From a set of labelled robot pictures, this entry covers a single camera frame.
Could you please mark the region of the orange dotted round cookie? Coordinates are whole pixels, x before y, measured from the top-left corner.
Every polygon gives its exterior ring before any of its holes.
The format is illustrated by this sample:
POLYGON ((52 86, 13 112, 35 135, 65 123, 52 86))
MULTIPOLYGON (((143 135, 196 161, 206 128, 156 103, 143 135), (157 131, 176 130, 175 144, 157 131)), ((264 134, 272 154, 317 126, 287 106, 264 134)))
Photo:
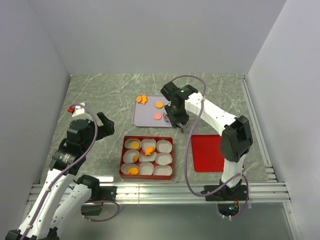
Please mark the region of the orange dotted round cookie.
POLYGON ((138 150, 139 148, 140 148, 140 142, 139 141, 136 141, 136 140, 134 140, 134 141, 132 141, 131 143, 130 143, 130 148, 131 149, 135 149, 135 150, 138 150))

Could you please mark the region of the orange swirl cookie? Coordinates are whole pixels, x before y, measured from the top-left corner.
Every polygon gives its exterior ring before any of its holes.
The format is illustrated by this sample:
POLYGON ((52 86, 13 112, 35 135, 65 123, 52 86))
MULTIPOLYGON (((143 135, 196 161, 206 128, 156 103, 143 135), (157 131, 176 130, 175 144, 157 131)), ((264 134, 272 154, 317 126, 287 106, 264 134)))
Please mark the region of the orange swirl cookie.
POLYGON ((139 155, 139 154, 136 154, 136 155, 132 158, 133 162, 134 162, 134 163, 137 162, 137 161, 139 160, 139 157, 140 157, 140 155, 139 155))

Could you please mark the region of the orange fish cookie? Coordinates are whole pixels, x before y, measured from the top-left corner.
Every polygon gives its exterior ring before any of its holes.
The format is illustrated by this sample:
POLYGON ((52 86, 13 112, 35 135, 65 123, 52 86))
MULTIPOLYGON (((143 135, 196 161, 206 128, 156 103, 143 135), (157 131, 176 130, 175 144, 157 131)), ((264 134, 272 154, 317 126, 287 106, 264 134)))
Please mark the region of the orange fish cookie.
POLYGON ((127 174, 128 175, 138 175, 139 174, 139 169, 137 167, 131 167, 127 169, 127 174))
POLYGON ((150 156, 154 151, 155 151, 155 147, 154 147, 154 146, 149 146, 149 147, 145 150, 144 155, 145 155, 145 156, 150 156))

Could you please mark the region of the metal tongs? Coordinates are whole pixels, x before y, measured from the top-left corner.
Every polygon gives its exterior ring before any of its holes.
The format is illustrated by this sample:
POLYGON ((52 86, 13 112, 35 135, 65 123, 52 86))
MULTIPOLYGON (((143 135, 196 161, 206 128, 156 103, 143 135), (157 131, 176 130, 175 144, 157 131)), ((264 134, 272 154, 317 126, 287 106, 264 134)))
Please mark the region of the metal tongs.
POLYGON ((181 133, 184 133, 185 132, 185 129, 188 125, 188 121, 185 121, 183 123, 179 123, 179 124, 176 124, 176 125, 173 125, 171 122, 170 122, 170 119, 169 119, 169 116, 164 112, 162 114, 162 118, 164 119, 164 121, 168 124, 170 124, 174 129, 179 129, 181 133))

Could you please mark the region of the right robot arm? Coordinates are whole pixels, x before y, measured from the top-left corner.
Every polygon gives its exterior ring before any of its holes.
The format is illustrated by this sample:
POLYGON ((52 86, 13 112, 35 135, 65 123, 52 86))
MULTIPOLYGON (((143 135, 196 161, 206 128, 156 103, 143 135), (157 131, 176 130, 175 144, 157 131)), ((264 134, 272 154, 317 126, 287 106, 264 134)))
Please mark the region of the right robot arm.
POLYGON ((171 81, 160 92, 168 101, 164 109, 173 128, 184 128, 189 114, 194 114, 196 120, 190 130, 191 135, 199 120, 205 121, 220 135, 219 151, 224 158, 220 194, 224 199, 231 200, 238 193, 244 159, 253 144, 248 118, 221 109, 205 98, 205 92, 199 92, 189 84, 179 88, 171 81))

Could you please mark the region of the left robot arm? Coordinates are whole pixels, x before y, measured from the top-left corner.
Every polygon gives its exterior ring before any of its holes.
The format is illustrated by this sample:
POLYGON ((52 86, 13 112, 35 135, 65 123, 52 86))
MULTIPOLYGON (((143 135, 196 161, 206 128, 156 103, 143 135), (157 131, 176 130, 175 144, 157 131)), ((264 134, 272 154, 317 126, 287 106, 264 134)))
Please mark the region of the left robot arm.
POLYGON ((58 240, 64 223, 86 202, 100 206, 106 200, 99 179, 82 175, 75 177, 86 161, 95 141, 115 132, 115 123, 102 112, 95 117, 73 120, 58 149, 52 155, 45 183, 25 220, 18 229, 10 230, 7 240, 58 240))

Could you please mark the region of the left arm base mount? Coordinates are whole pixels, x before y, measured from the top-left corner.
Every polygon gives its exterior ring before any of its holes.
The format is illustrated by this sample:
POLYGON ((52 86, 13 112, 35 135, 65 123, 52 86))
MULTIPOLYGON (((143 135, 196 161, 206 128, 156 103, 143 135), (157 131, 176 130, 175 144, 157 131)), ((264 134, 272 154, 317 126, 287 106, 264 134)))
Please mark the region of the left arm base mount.
POLYGON ((81 206, 81 214, 86 217, 99 216, 102 213, 104 205, 107 201, 114 203, 116 200, 117 187, 112 186, 100 186, 99 190, 81 206))

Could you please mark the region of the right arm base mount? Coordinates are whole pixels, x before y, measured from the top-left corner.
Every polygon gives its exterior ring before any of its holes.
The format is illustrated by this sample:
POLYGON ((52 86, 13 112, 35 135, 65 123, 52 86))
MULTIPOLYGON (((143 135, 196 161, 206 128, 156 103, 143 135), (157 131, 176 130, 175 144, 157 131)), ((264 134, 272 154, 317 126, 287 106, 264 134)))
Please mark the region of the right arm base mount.
POLYGON ((221 190, 205 197, 207 202, 218 202, 218 212, 229 219, 237 217, 249 200, 249 187, 238 184, 233 188, 224 186, 221 190))

